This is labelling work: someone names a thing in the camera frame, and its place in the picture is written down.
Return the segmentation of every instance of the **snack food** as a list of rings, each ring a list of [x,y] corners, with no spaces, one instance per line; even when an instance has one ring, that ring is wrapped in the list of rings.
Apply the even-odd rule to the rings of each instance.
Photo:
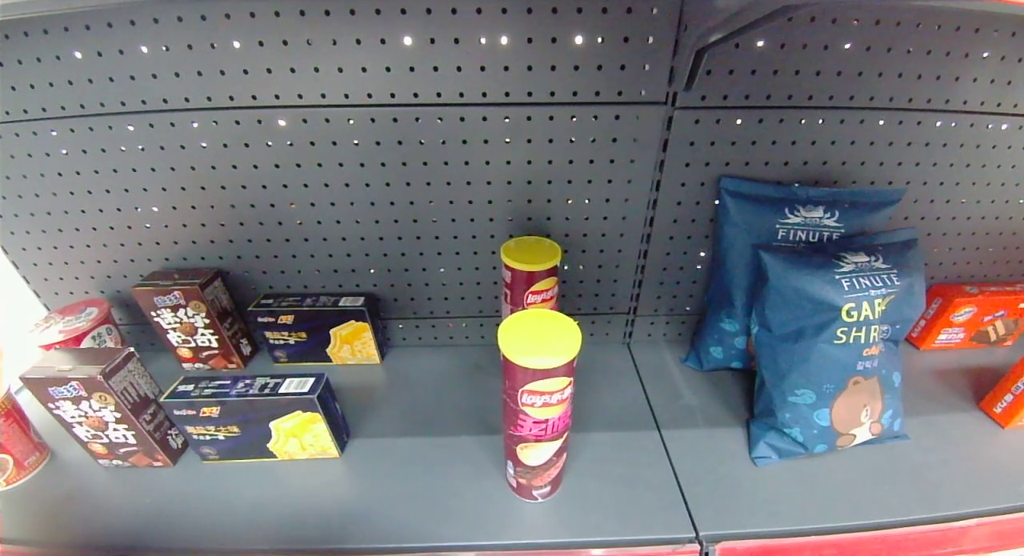
[[[1014,363],[978,408],[1004,428],[1024,426],[1024,358]]]
[[[187,377],[161,401],[204,462],[339,458],[348,442],[323,373]]]
[[[899,344],[925,304],[915,232],[758,255],[754,464],[906,438]]]
[[[150,272],[131,293],[185,370],[238,370],[256,352],[219,270]]]
[[[50,459],[14,392],[0,382],[0,490],[28,480]]]
[[[54,349],[22,382],[100,466],[171,467],[187,447],[134,349]]]
[[[502,318],[526,308],[558,309],[558,263],[562,249],[541,236],[520,236],[502,245]]]
[[[683,362],[701,371],[752,368],[748,338],[757,245],[803,247],[867,231],[885,224],[903,193],[721,177],[705,314]]]
[[[42,349],[120,347],[121,331],[111,303],[87,298],[49,312],[32,329],[33,342]]]
[[[929,287],[907,342],[920,349],[1009,346],[1024,333],[1024,283]]]
[[[505,471],[527,502],[551,498],[562,481],[572,424],[580,326],[553,310],[522,310],[498,327],[504,376]]]
[[[278,363],[380,363],[377,298],[366,294],[263,294],[249,322]]]

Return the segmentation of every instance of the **lay's logo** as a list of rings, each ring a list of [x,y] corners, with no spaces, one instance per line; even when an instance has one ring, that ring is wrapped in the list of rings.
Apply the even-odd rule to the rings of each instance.
[[[523,294],[523,308],[554,308],[558,303],[558,276],[544,279]]]
[[[974,304],[968,304],[968,305],[966,305],[963,308],[956,309],[955,312],[952,312],[952,314],[949,315],[949,319],[950,319],[950,322],[953,322],[955,324],[966,323],[977,311],[978,311],[978,307],[976,305],[974,305]]]
[[[534,418],[555,418],[571,401],[572,388],[572,379],[565,376],[530,382],[519,389],[519,408]]]

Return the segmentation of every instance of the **barcode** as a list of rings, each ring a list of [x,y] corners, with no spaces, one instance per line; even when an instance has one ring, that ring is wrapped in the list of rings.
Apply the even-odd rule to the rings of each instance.
[[[285,383],[281,385],[281,389],[278,390],[279,394],[294,394],[296,392],[306,392],[310,389],[313,383],[316,382],[315,378],[289,378],[285,380]]]

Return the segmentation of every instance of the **round snack container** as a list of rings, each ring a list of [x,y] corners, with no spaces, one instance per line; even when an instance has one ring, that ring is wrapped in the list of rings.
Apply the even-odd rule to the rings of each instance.
[[[28,480],[50,459],[50,447],[32,427],[2,376],[0,352],[0,491]]]
[[[54,348],[119,348],[124,345],[114,322],[111,303],[87,298],[49,312],[36,323],[32,334],[37,346]]]
[[[558,309],[558,263],[562,249],[541,236],[520,236],[502,245],[502,318],[526,308]]]
[[[498,327],[505,381],[505,478],[526,502],[562,483],[572,424],[580,326],[554,310],[521,310]]]

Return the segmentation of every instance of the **shelf surface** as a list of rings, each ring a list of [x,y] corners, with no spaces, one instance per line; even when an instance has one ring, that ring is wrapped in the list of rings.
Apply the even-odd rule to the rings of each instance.
[[[141,355],[162,386],[181,376],[170,354]],[[54,457],[0,495],[4,544],[387,552],[694,538],[626,345],[584,349],[565,479],[541,504],[505,482],[497,348],[395,348],[383,367],[263,355],[246,370],[311,371],[329,373],[351,425],[340,461],[204,465],[189,452],[172,469],[101,468],[23,392]]]
[[[910,439],[757,468],[746,446],[753,374],[679,363],[684,342],[631,346],[700,538],[811,536],[1024,510],[1024,432],[976,402],[1024,343],[920,352],[904,344]]]

